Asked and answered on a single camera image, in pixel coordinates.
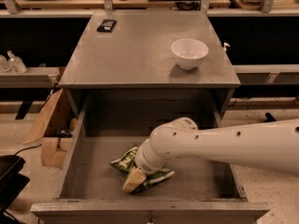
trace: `white bowl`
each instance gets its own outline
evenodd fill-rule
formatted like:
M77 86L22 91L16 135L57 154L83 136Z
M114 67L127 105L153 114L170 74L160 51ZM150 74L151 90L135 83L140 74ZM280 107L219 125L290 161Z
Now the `white bowl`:
M189 38L175 41L171 45L171 50L178 66L185 70L198 66L208 54L205 43Z

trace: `white robotic arm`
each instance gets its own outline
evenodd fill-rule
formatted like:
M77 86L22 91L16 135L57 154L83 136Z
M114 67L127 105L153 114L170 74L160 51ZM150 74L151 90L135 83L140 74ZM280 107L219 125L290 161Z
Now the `white robotic arm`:
M198 130L191 119L176 119L150 134L135 162L149 175L179 157L299 175L299 119L209 130Z

